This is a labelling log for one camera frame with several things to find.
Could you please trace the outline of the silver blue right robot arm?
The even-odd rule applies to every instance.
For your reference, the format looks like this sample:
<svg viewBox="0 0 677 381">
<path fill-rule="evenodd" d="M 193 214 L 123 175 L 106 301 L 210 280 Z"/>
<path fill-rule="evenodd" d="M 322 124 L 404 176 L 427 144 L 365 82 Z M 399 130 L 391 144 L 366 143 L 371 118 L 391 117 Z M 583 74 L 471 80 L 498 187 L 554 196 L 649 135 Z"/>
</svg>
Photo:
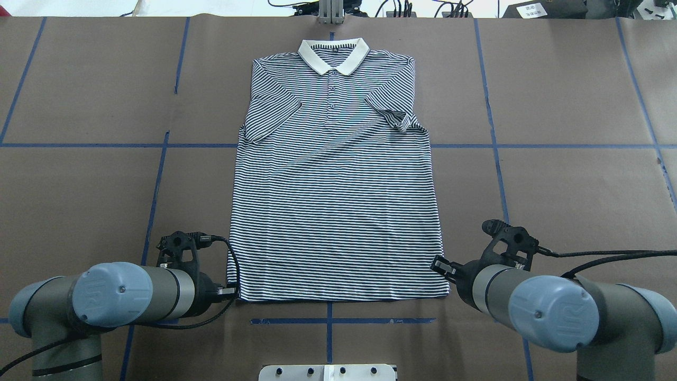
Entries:
<svg viewBox="0 0 677 381">
<path fill-rule="evenodd" d="M 431 270 L 467 305 L 527 342 L 575 352 L 578 380 L 654 380 L 657 356 L 675 349 L 675 306 L 649 289 L 443 256 Z"/>
</svg>

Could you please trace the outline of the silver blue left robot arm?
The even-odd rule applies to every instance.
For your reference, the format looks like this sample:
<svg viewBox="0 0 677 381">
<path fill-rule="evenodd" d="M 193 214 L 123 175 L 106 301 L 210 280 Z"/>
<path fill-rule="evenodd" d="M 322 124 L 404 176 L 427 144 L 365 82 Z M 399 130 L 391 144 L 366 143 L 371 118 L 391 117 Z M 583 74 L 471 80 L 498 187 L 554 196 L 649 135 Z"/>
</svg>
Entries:
<svg viewBox="0 0 677 381">
<path fill-rule="evenodd" d="M 21 289 L 8 322 L 33 350 L 2 368 L 33 359 L 33 380 L 102 380 L 101 335 L 141 325 L 173 330 L 169 321 L 194 318 L 212 304 L 234 302 L 237 280 L 214 283 L 198 267 L 108 262 L 80 275 L 55 276 Z"/>
</svg>

